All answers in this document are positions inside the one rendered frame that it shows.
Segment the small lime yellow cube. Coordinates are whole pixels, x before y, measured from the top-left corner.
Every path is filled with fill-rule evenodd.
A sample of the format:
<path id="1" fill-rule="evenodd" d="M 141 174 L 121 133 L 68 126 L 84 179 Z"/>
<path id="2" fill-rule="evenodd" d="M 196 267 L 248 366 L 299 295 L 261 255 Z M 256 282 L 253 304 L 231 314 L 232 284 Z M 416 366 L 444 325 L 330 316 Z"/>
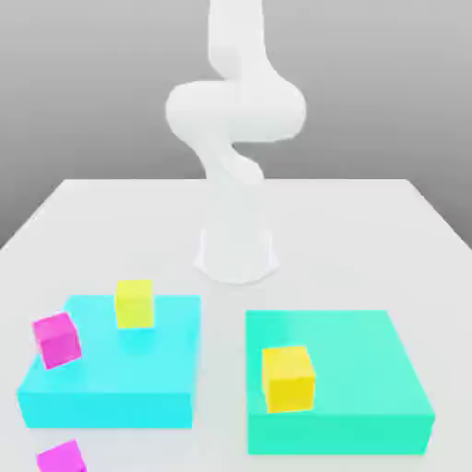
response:
<path id="1" fill-rule="evenodd" d="M 114 304 L 119 329 L 154 326 L 154 294 L 150 279 L 119 280 Z"/>

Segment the small golden yellow cube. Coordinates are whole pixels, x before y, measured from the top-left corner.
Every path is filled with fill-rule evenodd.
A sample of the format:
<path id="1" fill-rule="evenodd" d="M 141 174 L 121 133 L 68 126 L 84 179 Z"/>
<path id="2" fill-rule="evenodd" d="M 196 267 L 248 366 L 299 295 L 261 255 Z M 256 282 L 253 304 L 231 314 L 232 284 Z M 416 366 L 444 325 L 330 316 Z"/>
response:
<path id="1" fill-rule="evenodd" d="M 264 348 L 262 387 L 270 414 L 312 410 L 315 372 L 308 349 L 305 346 Z"/>

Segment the small magenta cube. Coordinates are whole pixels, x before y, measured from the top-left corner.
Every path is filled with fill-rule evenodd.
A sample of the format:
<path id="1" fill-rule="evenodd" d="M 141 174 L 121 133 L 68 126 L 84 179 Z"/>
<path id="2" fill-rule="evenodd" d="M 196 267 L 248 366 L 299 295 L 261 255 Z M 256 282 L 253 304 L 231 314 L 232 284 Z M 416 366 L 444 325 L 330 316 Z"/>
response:
<path id="1" fill-rule="evenodd" d="M 37 466 L 41 472 L 88 472 L 76 440 L 38 454 Z"/>
<path id="2" fill-rule="evenodd" d="M 32 329 L 46 370 L 81 358 L 77 328 L 68 312 L 37 320 Z"/>

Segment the large turquoise box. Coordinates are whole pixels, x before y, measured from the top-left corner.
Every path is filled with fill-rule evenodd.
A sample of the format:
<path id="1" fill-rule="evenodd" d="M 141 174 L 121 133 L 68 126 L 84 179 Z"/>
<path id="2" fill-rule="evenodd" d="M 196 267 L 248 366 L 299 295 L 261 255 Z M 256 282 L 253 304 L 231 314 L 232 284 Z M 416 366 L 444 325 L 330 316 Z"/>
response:
<path id="1" fill-rule="evenodd" d="M 265 348 L 305 346 L 314 407 L 270 414 L 262 387 Z M 424 454 L 435 421 L 386 311 L 245 314 L 249 454 Z"/>

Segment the large cyan box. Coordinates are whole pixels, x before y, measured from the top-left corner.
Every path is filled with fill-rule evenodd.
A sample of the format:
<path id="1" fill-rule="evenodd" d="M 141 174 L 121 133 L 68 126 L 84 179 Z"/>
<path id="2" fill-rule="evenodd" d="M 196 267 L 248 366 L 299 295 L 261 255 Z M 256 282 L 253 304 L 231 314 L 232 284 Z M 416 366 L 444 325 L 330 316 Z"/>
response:
<path id="1" fill-rule="evenodd" d="M 73 295 L 65 310 L 82 356 L 50 370 L 34 359 L 17 390 L 28 428 L 192 427 L 200 297 L 156 296 L 155 324 L 144 329 L 117 327 L 112 295 Z"/>

